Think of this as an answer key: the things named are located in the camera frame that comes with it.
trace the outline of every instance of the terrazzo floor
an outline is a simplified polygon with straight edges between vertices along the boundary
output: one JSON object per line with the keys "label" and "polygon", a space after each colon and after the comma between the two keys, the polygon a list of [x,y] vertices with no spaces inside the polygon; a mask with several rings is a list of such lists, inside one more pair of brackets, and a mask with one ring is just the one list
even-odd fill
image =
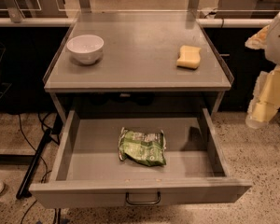
{"label": "terrazzo floor", "polygon": [[[46,119],[52,125],[55,114]],[[150,207],[70,208],[61,210],[62,223],[279,223],[280,224],[280,114],[260,130],[245,126],[245,113],[219,112],[213,122],[231,176],[248,179],[253,187],[236,203]],[[21,115],[22,130],[34,147],[42,137],[37,114]],[[51,169],[57,146],[49,143],[43,158]],[[33,154],[24,140],[19,116],[0,113],[0,153]],[[0,165],[6,188],[0,195],[0,223],[21,223],[34,197],[16,199],[27,166]],[[45,173],[41,162],[33,182]],[[36,202],[22,223],[53,223],[55,210]]]}

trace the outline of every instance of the yellow sponge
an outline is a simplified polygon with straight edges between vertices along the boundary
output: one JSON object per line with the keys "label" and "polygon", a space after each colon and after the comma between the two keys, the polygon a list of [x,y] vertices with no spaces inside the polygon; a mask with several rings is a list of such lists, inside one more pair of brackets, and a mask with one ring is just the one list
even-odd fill
{"label": "yellow sponge", "polygon": [[200,64],[200,50],[201,48],[197,47],[182,46],[179,50],[176,66],[197,69]]}

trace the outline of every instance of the chip bag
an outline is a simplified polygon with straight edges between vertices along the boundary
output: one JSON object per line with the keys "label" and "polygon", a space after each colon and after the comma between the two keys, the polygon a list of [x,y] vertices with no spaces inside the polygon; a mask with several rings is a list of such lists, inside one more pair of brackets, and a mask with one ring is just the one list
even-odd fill
{"label": "chip bag", "polygon": [[133,160],[145,166],[163,166],[166,164],[164,150],[166,141],[163,132],[140,133],[122,128],[119,137],[119,159]]}

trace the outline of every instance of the open drawer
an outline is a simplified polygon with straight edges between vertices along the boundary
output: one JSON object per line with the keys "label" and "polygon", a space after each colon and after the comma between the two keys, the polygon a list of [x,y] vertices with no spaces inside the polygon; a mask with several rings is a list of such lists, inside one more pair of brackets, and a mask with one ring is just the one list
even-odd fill
{"label": "open drawer", "polygon": [[[122,127],[163,130],[163,167],[120,161]],[[233,203],[251,182],[229,176],[206,108],[198,118],[82,119],[71,110],[50,180],[31,193],[47,208]]]}

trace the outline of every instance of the cable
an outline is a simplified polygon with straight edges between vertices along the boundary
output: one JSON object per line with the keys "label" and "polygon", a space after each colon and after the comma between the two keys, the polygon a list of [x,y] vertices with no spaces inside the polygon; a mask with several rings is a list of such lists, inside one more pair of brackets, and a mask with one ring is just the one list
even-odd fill
{"label": "cable", "polygon": [[47,182],[47,176],[48,176],[48,174],[49,174],[50,172],[52,172],[52,171],[49,170],[49,171],[47,171],[47,172],[43,175],[43,177],[42,177],[41,180],[40,180],[41,183],[46,183],[46,182]]}
{"label": "cable", "polygon": [[[19,117],[19,123],[20,123],[20,130],[21,130],[21,134],[23,135],[24,139],[26,140],[26,142],[28,143],[28,145],[36,152],[36,149],[32,146],[32,144],[29,142],[27,136],[25,135],[24,131],[22,130],[22,126],[21,126],[21,115],[18,115]],[[48,172],[48,166],[47,163],[45,162],[45,160],[43,159],[43,157],[40,157],[40,159],[44,162],[45,167],[46,167],[46,173]]]}
{"label": "cable", "polygon": [[22,224],[22,222],[24,221],[24,219],[25,219],[26,215],[28,214],[28,212],[30,211],[30,209],[36,204],[36,202],[37,202],[37,200],[35,200],[35,201],[29,206],[29,208],[26,210],[26,212],[24,213],[24,215],[23,215],[22,218],[21,218],[21,224]]}
{"label": "cable", "polygon": [[[40,117],[40,113],[39,113],[39,112],[37,113],[38,119],[39,119],[39,121],[40,121],[40,123],[41,123],[41,129],[42,129],[43,132],[45,131],[45,128],[44,128],[44,127],[46,127],[47,129],[53,130],[50,126],[48,126],[48,125],[45,123],[46,118],[47,118],[50,114],[52,114],[52,112],[48,112],[48,114],[47,114],[44,118],[41,118],[41,117]],[[59,135],[58,135],[58,134],[56,134],[56,135],[57,135],[57,140],[55,140],[55,139],[52,138],[52,137],[50,137],[50,139],[51,139],[51,141],[53,141],[56,145],[59,145],[59,144],[60,144]]]}

